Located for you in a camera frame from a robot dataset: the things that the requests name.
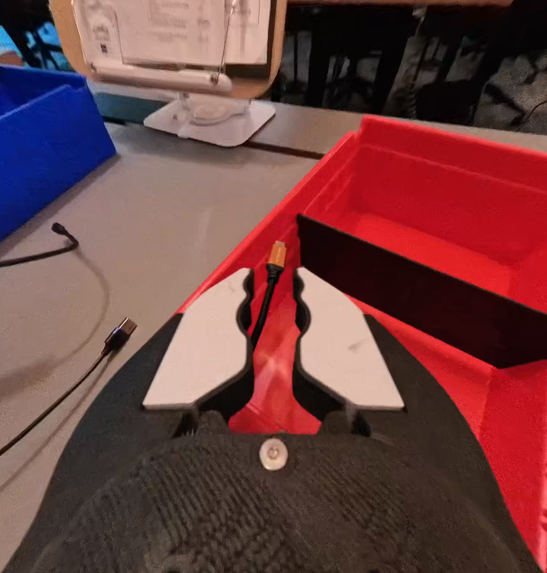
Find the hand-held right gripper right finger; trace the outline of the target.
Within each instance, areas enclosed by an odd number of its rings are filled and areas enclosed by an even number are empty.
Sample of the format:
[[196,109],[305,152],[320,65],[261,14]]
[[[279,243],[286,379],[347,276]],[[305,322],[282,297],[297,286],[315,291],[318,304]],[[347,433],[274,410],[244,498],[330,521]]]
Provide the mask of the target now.
[[366,315],[344,293],[305,267],[294,271],[292,392],[320,422],[332,412],[401,412],[405,402]]

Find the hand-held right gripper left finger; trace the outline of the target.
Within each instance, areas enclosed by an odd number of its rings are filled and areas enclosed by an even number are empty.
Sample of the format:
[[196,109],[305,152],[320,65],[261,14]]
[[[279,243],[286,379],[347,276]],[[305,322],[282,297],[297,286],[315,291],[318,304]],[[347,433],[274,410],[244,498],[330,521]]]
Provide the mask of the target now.
[[248,334],[254,271],[241,268],[199,295],[177,329],[142,402],[145,410],[217,411],[232,418],[254,391]]

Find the thin black cable metal plug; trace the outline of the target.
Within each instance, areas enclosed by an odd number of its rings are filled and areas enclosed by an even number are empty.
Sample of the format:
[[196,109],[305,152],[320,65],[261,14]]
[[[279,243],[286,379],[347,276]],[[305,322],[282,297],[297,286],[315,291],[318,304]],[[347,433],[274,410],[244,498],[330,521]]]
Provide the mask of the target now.
[[125,318],[119,325],[117,325],[107,336],[104,342],[101,353],[97,359],[92,363],[83,376],[74,384],[72,384],[61,396],[59,396],[53,403],[51,403],[41,414],[39,414],[28,426],[26,426],[18,435],[13,437],[8,443],[0,448],[0,458],[5,455],[11,448],[15,447],[21,440],[23,440],[33,429],[40,423],[48,418],[60,405],[62,405],[67,398],[69,398],[87,379],[100,367],[103,363],[110,360],[112,355],[117,354],[130,340],[133,333],[137,328],[136,323]]

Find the red plastic bin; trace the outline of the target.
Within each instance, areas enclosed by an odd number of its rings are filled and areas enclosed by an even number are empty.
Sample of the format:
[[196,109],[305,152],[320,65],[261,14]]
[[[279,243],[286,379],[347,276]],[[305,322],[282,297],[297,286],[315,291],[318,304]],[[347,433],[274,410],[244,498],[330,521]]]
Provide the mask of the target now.
[[[298,328],[296,217],[326,225],[547,314],[547,154],[407,121],[366,116],[249,232],[180,307],[287,244],[286,270],[257,347],[255,393],[239,433],[313,433],[292,396]],[[349,296],[450,396],[482,446],[528,548],[547,572],[547,360],[498,369]]]

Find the blue plastic bin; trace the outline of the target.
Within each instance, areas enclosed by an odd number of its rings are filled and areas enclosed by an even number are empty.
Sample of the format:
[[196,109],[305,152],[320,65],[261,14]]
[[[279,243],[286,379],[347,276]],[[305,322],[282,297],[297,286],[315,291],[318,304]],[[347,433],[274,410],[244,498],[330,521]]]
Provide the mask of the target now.
[[0,242],[115,154],[83,75],[0,65]]

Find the grey desk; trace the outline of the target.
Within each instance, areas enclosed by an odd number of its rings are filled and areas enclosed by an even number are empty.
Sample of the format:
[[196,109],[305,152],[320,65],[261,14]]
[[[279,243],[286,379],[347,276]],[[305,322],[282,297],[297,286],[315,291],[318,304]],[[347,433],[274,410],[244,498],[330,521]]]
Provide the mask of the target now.
[[316,163],[107,130],[118,156],[0,244],[0,258],[53,249],[55,221],[81,242],[0,269],[0,448],[83,375],[121,319],[138,325],[104,370],[0,458],[0,572],[99,391]]

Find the black bin divider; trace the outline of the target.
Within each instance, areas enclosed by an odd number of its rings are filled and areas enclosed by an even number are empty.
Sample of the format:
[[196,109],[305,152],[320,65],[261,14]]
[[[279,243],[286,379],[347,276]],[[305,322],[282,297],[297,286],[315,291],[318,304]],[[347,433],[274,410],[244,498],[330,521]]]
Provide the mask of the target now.
[[296,217],[320,279],[498,369],[547,360],[547,314],[326,225]]

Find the printed instruction sheet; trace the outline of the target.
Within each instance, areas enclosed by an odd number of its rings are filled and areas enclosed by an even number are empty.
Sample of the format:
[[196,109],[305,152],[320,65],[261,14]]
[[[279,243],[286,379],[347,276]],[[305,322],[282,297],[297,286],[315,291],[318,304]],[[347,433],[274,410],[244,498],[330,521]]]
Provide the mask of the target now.
[[74,1],[85,53],[123,64],[265,65],[271,1]]

